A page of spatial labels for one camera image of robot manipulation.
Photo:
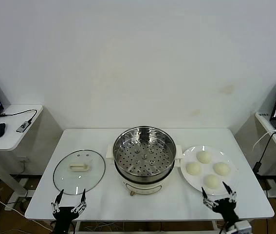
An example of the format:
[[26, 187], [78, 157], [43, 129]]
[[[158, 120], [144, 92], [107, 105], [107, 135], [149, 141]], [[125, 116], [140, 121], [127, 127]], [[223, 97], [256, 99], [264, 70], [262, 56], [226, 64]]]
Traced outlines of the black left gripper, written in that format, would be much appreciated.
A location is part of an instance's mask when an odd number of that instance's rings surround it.
[[86, 189], [84, 189], [80, 202], [75, 207], [59, 207], [64, 190], [51, 202], [53, 216], [55, 218], [55, 231], [68, 231], [70, 224], [75, 219], [75, 214], [82, 214], [87, 207]]

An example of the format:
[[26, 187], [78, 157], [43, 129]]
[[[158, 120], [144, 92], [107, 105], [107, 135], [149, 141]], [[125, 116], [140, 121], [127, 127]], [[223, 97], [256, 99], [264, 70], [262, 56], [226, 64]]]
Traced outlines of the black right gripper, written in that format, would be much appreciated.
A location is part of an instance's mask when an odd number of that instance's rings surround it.
[[203, 204], [207, 207], [212, 207], [212, 210], [221, 214], [225, 221], [238, 221], [239, 217], [235, 213], [237, 192], [233, 191], [224, 181], [222, 183], [229, 194], [229, 198], [222, 198], [215, 201], [210, 200], [202, 187]]

